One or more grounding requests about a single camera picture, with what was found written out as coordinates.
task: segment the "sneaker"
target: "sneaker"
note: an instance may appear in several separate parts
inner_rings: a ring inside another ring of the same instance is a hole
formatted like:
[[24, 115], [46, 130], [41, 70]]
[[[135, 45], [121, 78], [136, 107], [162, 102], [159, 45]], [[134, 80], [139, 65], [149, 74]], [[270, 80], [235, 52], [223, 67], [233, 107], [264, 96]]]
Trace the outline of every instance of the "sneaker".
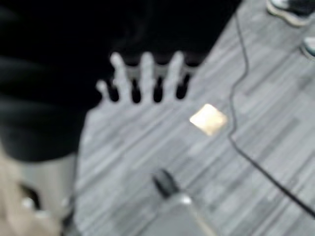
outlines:
[[301, 51], [309, 59], [315, 61], [315, 37], [305, 38], [301, 46]]
[[302, 27], [310, 24], [312, 15], [297, 13], [290, 5], [289, 0], [267, 0], [267, 10], [270, 14], [278, 16], [294, 27]]

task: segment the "beige pants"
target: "beige pants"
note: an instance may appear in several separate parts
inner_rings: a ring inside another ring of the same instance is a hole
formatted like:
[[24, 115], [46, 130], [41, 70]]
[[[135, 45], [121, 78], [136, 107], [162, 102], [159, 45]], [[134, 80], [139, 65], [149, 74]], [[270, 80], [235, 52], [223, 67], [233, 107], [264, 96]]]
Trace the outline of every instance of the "beige pants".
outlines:
[[21, 205], [22, 193], [14, 176], [9, 175], [12, 163], [4, 158], [0, 148], [0, 235], [60, 236], [60, 225], [48, 217], [36, 217]]

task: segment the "white shoe sole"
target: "white shoe sole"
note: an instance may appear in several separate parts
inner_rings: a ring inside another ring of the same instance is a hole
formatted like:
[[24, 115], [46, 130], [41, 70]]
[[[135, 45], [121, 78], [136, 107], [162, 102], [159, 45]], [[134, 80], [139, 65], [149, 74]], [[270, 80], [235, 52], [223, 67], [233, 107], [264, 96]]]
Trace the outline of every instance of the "white shoe sole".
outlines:
[[270, 0], [267, 0], [267, 10], [270, 14], [274, 15], [274, 16], [279, 16], [281, 18], [283, 18], [284, 20], [286, 20], [290, 25], [294, 26], [294, 27], [303, 27], [306, 26], [308, 24], [311, 23], [311, 19], [303, 19], [301, 17], [298, 17], [297, 15], [285, 11], [285, 10], [281, 10], [279, 8], [276, 8], [271, 2]]
[[305, 48], [303, 45], [301, 46], [300, 49], [301, 49], [302, 53], [303, 53], [308, 59], [310, 59], [310, 60], [312, 60], [312, 61], [315, 61], [315, 57], [314, 57], [312, 54], [310, 54], [309, 51], [307, 51], [306, 48]]

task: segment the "black cable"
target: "black cable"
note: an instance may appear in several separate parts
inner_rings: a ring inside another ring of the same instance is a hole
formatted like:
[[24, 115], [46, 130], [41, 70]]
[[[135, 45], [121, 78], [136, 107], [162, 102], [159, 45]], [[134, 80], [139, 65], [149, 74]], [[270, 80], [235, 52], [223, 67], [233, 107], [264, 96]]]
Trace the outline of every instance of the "black cable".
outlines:
[[305, 204], [302, 200], [296, 197], [293, 193], [291, 193], [286, 187], [284, 187], [281, 183], [279, 183], [274, 177], [272, 177], [266, 170], [264, 170], [256, 161], [254, 161], [246, 152], [244, 152], [240, 147], [238, 147], [236, 141], [233, 139], [233, 135], [238, 130], [238, 120], [235, 111], [235, 104], [234, 104], [234, 96], [236, 88], [246, 79], [249, 74], [250, 70], [250, 63], [247, 54], [247, 49], [245, 47], [243, 34], [241, 31], [240, 21], [235, 12], [235, 21], [236, 21], [236, 28], [240, 39], [240, 44], [242, 47], [242, 52], [244, 56], [245, 62], [245, 71], [243, 75], [233, 84], [231, 88], [231, 92], [229, 95], [229, 105], [232, 115], [232, 129], [228, 134], [228, 139], [231, 142], [233, 148], [248, 162], [250, 162], [257, 170], [259, 170], [270, 182], [272, 182], [283, 194], [285, 194], [288, 198], [290, 198], [293, 202], [295, 202], [302, 210], [304, 210], [308, 215], [310, 215], [313, 219], [315, 219], [315, 212], [314, 210]]

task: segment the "gray carpet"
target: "gray carpet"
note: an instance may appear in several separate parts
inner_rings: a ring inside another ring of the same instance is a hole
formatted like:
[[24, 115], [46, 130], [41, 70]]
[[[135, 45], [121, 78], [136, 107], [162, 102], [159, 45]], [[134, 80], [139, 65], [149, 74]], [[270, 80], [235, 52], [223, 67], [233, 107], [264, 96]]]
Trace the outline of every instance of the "gray carpet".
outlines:
[[[315, 35], [315, 25], [294, 29], [268, 15], [263, 0], [246, 1], [239, 16], [251, 71], [235, 97], [235, 139], [315, 209], [315, 64], [298, 49], [304, 36]], [[105, 98], [91, 111], [82, 138], [76, 186], [82, 235], [137, 235], [162, 204], [150, 174], [166, 167], [204, 204], [223, 236], [313, 236], [314, 221], [231, 147], [231, 120], [211, 137], [189, 122], [206, 103], [230, 117], [229, 91], [244, 71], [235, 22], [182, 102], [174, 98], [180, 60], [174, 57], [166, 97], [155, 105], [152, 58], [145, 55], [144, 101], [133, 105], [122, 63], [113, 57], [122, 100]]]

